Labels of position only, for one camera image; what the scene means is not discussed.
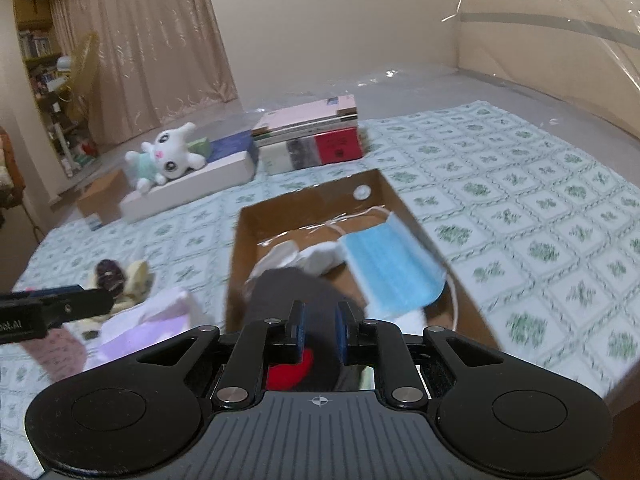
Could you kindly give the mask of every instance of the pink curtain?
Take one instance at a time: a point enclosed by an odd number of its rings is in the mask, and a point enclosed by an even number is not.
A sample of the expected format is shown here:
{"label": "pink curtain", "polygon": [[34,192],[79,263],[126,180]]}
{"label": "pink curtain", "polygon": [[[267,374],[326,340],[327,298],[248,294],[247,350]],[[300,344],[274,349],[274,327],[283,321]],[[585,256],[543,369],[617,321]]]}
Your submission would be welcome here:
{"label": "pink curtain", "polygon": [[238,94],[210,0],[50,0],[66,54],[94,30],[100,69],[89,128],[124,142]]}

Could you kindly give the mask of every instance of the bedsheet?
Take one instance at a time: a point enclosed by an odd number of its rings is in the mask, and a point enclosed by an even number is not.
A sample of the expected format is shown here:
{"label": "bedsheet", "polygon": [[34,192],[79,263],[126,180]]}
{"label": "bedsheet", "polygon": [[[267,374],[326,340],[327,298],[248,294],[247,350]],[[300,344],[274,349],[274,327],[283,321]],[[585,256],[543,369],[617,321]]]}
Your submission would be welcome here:
{"label": "bedsheet", "polygon": [[[15,288],[83,284],[102,258],[146,258],[152,292],[188,288],[221,324],[242,206],[380,168],[503,349],[604,396],[638,360],[640,190],[487,102],[362,124],[369,151],[361,160],[274,176],[258,168],[251,183],[137,224],[62,226]],[[0,458],[35,476],[24,412],[48,379],[19,346],[0,347],[0,358]]]}

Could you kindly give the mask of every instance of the white box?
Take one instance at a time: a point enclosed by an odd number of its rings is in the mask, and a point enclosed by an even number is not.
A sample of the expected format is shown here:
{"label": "white box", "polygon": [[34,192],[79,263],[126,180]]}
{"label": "white box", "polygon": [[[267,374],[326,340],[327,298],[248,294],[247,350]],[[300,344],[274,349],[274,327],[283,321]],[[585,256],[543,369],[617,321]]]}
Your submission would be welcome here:
{"label": "white box", "polygon": [[147,194],[129,193],[120,202],[120,212],[127,222],[137,222],[167,209],[193,202],[203,196],[253,179],[255,165],[248,152],[238,152],[207,164],[164,186],[154,186]]}

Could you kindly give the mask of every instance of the small brown cardboard box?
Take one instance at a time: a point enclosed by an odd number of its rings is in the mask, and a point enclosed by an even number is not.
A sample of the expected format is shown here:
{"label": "small brown cardboard box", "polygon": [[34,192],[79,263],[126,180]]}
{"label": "small brown cardboard box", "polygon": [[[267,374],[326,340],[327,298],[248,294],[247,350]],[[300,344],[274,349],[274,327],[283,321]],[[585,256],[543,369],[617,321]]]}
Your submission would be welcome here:
{"label": "small brown cardboard box", "polygon": [[118,204],[129,191],[129,181],[122,170],[111,171],[95,179],[76,201],[89,229],[95,231],[120,218]]}
{"label": "small brown cardboard box", "polygon": [[[256,262],[275,244],[295,240],[302,250],[320,242],[337,240],[338,232],[324,225],[325,222],[338,219],[339,216],[364,212],[373,206],[383,206],[396,213],[418,241],[431,253],[436,254],[450,274],[456,290],[453,291],[446,286],[436,305],[427,310],[428,323],[452,326],[452,294],[455,294],[460,313],[458,332],[498,348],[476,306],[452,275],[431,239],[378,170],[357,173],[340,180],[287,193],[240,211],[226,298],[226,330],[234,332],[241,329],[246,308],[242,298],[242,286]],[[336,225],[345,232],[355,232],[373,227],[385,220],[386,215],[383,212],[373,209],[367,214],[338,219]],[[331,270],[324,278],[343,294],[353,298],[358,307],[365,306],[363,295],[345,264]]]}

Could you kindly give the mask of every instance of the blue face mask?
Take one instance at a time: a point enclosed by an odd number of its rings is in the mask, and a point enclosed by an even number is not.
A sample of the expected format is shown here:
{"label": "blue face mask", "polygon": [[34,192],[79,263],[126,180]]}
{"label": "blue face mask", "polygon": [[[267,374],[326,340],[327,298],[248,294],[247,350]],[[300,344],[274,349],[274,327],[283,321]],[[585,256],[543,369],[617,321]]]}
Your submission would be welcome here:
{"label": "blue face mask", "polygon": [[386,222],[340,238],[367,317],[389,320],[436,301],[446,272],[394,213]]}

